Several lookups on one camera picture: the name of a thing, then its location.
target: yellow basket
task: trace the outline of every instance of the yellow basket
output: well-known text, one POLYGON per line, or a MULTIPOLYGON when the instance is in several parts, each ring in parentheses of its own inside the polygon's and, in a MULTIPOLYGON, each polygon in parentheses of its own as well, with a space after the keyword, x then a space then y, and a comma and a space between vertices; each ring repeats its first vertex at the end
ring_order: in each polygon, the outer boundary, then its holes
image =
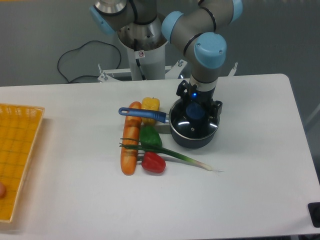
POLYGON ((45 109, 0 103, 0 222, 10 223, 45 109))

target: yellow bell pepper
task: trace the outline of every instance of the yellow bell pepper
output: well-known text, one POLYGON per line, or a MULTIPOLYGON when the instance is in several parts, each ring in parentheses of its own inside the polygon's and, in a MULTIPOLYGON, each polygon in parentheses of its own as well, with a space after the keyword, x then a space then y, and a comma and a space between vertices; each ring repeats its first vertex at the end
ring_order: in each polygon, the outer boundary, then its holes
MULTIPOLYGON (((141 109, 145 110, 154 110, 159 111, 160 100, 158 98, 145 97, 141 103, 141 109)), ((156 124, 156 120, 152 118, 142 118, 142 122, 144 125, 154 126, 156 124)))

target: blue handle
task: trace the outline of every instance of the blue handle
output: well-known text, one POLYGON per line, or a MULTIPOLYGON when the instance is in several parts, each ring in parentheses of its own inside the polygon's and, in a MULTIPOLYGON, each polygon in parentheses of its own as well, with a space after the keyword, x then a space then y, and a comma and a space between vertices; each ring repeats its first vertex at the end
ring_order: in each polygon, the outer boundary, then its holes
POLYGON ((166 116, 167 116, 167 114, 162 111, 136 109, 136 108, 129 108, 129 107, 120 107, 119 114, 122 116, 154 119, 164 124, 166 123, 166 116))

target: gray floor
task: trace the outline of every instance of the gray floor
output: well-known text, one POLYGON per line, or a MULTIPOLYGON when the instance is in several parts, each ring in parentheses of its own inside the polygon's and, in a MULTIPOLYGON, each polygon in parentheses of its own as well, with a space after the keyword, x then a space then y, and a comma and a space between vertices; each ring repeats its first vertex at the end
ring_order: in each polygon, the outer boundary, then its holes
MULTIPOLYGON (((117 37, 103 35, 92 21, 88 8, 94 2, 0 2, 0 86, 66 83, 57 71, 59 57, 91 40, 118 46, 120 68, 128 68, 117 37)), ((320 104, 320 0, 243 0, 243 5, 240 19, 218 31, 228 44, 222 75, 228 75, 238 62, 237 75, 283 73, 290 78, 320 176, 320 114, 308 119, 320 104)), ((158 10, 164 15, 176 10, 187 14, 196 8, 195 0, 158 0, 158 10)), ((168 44, 166 64, 180 58, 168 44)), ((61 71, 70 80, 98 75, 98 63, 103 69, 114 69, 118 59, 114 49, 93 44, 66 56, 61 71)))

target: cooking pot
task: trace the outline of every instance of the cooking pot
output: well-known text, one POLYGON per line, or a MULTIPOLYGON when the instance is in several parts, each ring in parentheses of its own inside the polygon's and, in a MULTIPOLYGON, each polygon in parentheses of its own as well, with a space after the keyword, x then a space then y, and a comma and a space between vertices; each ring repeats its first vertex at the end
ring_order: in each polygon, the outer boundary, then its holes
POLYGON ((123 116, 151 118, 169 123, 171 135, 176 143, 189 149, 207 145, 214 137, 220 122, 219 114, 216 117, 209 115, 196 102, 185 106, 182 99, 172 105, 169 114, 129 107, 121 107, 118 112, 123 116))

